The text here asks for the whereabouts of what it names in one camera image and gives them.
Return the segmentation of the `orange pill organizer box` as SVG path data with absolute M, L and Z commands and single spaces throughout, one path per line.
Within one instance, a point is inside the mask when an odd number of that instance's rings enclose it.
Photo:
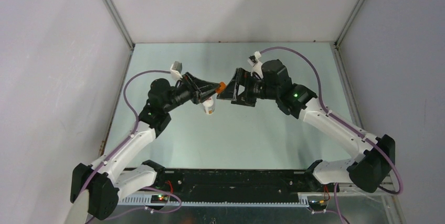
M 226 84 L 224 82 L 220 82 L 218 88 L 215 90 L 217 94 L 221 94 L 226 89 Z

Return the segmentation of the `white pill bottle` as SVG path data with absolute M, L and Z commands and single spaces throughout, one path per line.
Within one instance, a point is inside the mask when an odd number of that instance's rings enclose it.
M 202 106 L 207 115 L 213 114 L 215 111 L 215 99 L 213 97 L 208 98 L 202 103 Z

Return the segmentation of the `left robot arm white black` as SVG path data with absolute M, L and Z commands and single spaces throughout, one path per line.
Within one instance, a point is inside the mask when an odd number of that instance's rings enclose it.
M 194 77 L 189 72 L 174 72 L 178 85 L 167 79 L 154 80 L 148 99 L 135 116 L 133 128 L 111 152 L 91 164 L 78 164 L 72 172 L 70 201 L 72 207 L 65 223 L 88 223 L 87 217 L 105 220 L 111 216 L 119 201 L 134 192 L 150 187 L 161 190 L 166 184 L 164 174 L 144 163 L 128 173 L 124 169 L 146 146 L 156 140 L 171 121 L 170 112 L 191 101 L 201 104 L 225 89 L 223 82 L 215 83 Z

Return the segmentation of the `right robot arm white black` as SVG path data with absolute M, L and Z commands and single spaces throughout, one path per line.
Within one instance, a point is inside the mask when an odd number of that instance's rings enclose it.
M 306 187 L 319 191 L 330 183 L 351 183 L 367 193 L 381 188 L 395 166 L 395 140 L 389 135 L 378 137 L 346 122 L 337 113 L 322 105 L 322 99 L 304 85 L 293 83 L 280 60 L 269 60 L 261 71 L 237 68 L 220 100 L 232 104 L 256 105 L 257 99 L 273 100 L 286 115 L 315 127 L 333 138 L 350 159 L 315 161 L 307 171 Z

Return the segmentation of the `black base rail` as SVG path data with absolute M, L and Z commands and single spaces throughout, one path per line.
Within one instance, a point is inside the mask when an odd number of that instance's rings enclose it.
M 157 173 L 154 187 L 178 196 L 183 203 L 285 204 L 300 202 L 300 193 L 333 193 L 311 173 L 293 169 L 166 168 L 144 161 Z

